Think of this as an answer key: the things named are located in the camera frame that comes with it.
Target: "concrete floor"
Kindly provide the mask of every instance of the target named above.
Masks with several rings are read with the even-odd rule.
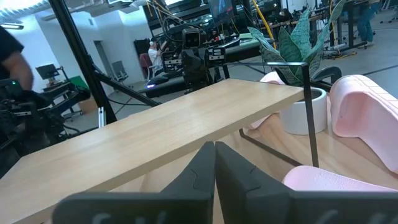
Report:
[[[337,66],[343,72],[343,75],[354,75],[354,74],[365,74],[370,79],[374,80],[378,85],[387,90],[393,96],[398,98],[398,22],[391,24],[387,23],[392,18],[393,11],[383,11],[376,15],[372,20],[372,27],[376,31],[374,36],[374,46],[368,49],[353,49],[350,52],[357,52],[356,55],[341,58],[337,60],[322,60],[321,68],[329,66]],[[347,34],[347,26],[343,25],[343,35]],[[261,62],[260,57],[249,58],[242,62]],[[229,67],[229,74],[231,78],[237,78],[242,80],[260,80],[265,73],[270,72],[270,68],[263,68],[257,66],[249,68],[246,66],[233,66]],[[183,91],[173,93],[160,98],[154,98],[155,101],[166,102],[183,95]],[[140,103],[137,100],[131,99],[124,93],[113,93],[109,96],[110,99],[116,100],[123,103]],[[138,113],[146,110],[148,106],[122,106],[116,103],[112,103],[113,111],[116,113],[117,119],[123,119],[130,114]],[[90,114],[84,114],[83,116],[77,116],[73,122],[68,122],[67,125],[77,128],[79,130],[85,130],[98,125],[97,112],[94,111]]]

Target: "pink foam pad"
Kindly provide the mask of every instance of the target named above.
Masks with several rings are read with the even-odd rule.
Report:
[[[264,75],[260,82],[285,85],[285,83],[279,78],[278,73],[276,72],[270,72],[267,75]],[[247,128],[251,130],[258,128],[269,116],[270,115],[251,123]]]
[[[361,138],[398,173],[398,100],[363,75],[340,78],[330,90],[335,134]]]
[[[312,167],[298,166],[289,171],[283,184],[297,191],[365,191],[396,192],[397,190],[351,179]]]

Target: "wooden board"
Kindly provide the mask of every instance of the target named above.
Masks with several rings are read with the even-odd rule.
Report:
[[[302,98],[229,79],[25,156],[0,180],[0,223],[44,222],[70,194],[115,189]]]

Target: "white pot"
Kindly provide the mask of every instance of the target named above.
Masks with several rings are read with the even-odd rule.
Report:
[[[313,90],[321,91],[321,96],[312,100],[313,119],[315,132],[323,131],[328,126],[327,98],[326,91],[320,88],[311,87]],[[307,114],[305,102],[299,101],[280,111],[282,127],[290,134],[308,134]]]

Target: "white shirt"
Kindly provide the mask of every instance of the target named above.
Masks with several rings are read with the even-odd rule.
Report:
[[[152,62],[152,65],[154,66],[155,71],[163,67],[162,58],[160,57],[160,55],[157,55],[157,50],[148,49],[148,55]]]

